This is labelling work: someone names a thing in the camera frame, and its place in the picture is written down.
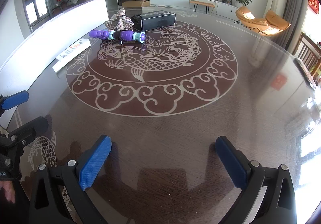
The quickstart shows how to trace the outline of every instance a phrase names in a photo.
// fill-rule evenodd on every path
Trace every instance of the gray curtain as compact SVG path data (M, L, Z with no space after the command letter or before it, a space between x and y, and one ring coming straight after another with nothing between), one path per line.
M281 32L274 37L274 42L285 50L288 49L288 46L290 45L293 37L293 33L296 29L302 8L302 3L303 0L287 0L286 2L283 19L287 20L291 24L291 26L284 32Z

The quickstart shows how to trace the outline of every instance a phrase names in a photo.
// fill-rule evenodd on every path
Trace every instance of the white paper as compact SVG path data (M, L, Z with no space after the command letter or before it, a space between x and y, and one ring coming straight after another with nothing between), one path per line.
M65 51L59 54L56 59L58 62L52 67L55 72L58 72L63 68L67 63L69 63L73 58L79 55L82 51L90 47L89 39L79 39L74 44L70 45Z

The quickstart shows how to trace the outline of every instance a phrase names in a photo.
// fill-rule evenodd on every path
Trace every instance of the blue gripper pad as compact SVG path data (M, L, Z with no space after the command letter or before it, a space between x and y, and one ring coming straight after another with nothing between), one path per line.
M82 190L89 188L94 183L100 168L104 164L111 150L111 139L106 135L102 135L93 147L88 150L87 155L90 157L79 169L79 185Z
M27 91L21 91L16 94L13 94L4 99L4 102L1 104L2 109L10 110L13 107L22 104L29 99L29 94Z
M220 136L216 139L215 150L235 187L242 190L245 189L248 185L248 175L247 171L242 166L242 163L239 161L237 152L240 151L236 150L225 136Z

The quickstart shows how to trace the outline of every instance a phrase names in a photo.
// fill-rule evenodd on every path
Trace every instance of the tv stand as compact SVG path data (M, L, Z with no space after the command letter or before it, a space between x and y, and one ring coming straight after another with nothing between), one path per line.
M187 10L187 11L193 11L194 4L190 3L191 0L149 0L150 5L157 5L157 6L171 6L173 8ZM235 14L235 11L238 9L235 6L231 6L226 3L222 3L221 1L216 0L195 0L203 3L213 4L215 5L215 8L211 7L210 10L208 10L205 5L199 4L197 7L196 12L200 13L209 13L212 15L218 15L223 16L226 18L229 18L230 20L238 21L238 18Z

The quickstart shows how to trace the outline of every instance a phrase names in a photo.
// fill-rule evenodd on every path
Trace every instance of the wooden bench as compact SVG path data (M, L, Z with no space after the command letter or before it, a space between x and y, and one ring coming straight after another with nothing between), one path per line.
M190 0L191 4L194 4L194 12L196 12L197 6L198 5L203 5L206 7L206 14L208 15L210 12L210 7L213 7L213 9L215 8L215 5L211 4L211 3L207 3L207 2L200 2L200 1L195 1L195 0Z

